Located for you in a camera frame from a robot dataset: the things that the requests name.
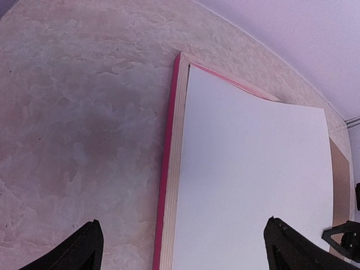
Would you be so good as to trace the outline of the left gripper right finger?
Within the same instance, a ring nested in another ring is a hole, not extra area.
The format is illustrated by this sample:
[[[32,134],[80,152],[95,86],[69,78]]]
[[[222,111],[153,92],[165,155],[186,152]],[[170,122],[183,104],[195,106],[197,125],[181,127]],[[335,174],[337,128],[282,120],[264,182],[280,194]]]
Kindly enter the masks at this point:
[[[280,218],[269,218],[264,242],[269,269],[357,269],[313,244]]]

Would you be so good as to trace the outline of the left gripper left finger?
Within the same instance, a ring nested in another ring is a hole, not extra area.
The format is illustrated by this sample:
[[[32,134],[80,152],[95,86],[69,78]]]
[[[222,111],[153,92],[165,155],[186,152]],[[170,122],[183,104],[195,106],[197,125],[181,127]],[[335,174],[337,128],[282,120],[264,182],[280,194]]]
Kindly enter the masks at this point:
[[[104,236],[98,220],[87,222],[50,252],[23,270],[101,269]]]

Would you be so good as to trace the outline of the photo print white border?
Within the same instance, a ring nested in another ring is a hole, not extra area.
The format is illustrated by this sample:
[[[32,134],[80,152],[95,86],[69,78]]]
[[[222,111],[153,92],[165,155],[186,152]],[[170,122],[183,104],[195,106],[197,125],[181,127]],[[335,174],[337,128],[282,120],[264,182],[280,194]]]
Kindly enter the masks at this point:
[[[191,67],[173,269],[267,269],[270,217],[329,249],[321,237],[333,219],[324,111],[264,100]]]

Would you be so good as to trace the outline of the wooden picture frame pink edge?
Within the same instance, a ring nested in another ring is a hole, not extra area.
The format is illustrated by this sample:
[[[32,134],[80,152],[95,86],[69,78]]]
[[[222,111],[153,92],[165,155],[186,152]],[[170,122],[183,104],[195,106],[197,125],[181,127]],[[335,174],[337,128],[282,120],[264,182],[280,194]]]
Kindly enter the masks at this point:
[[[255,97],[281,102],[276,96],[185,52],[174,59],[166,121],[152,269],[172,269],[186,95],[190,68],[199,68]]]

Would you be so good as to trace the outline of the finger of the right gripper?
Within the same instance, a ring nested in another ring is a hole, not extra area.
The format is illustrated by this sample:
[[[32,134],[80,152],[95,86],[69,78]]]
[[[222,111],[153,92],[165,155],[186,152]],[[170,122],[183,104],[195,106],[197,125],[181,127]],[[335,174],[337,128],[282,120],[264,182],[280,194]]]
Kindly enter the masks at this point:
[[[323,231],[322,239],[346,258],[359,258],[359,223],[345,223]]]

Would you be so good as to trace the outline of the brown cardboard backing board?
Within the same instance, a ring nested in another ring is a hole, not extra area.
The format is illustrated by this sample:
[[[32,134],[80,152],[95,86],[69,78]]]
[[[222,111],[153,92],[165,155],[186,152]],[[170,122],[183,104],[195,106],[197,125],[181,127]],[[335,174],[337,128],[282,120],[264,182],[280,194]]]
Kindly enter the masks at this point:
[[[350,166],[334,141],[330,140],[332,177],[333,177],[333,219],[332,226],[350,220]]]

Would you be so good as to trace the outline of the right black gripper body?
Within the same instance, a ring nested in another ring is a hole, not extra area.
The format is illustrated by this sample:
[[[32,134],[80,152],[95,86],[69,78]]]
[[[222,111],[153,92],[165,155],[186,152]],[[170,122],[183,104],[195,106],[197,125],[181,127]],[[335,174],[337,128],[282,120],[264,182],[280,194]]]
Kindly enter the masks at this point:
[[[355,199],[357,210],[360,211],[360,183],[357,183],[355,186]]]

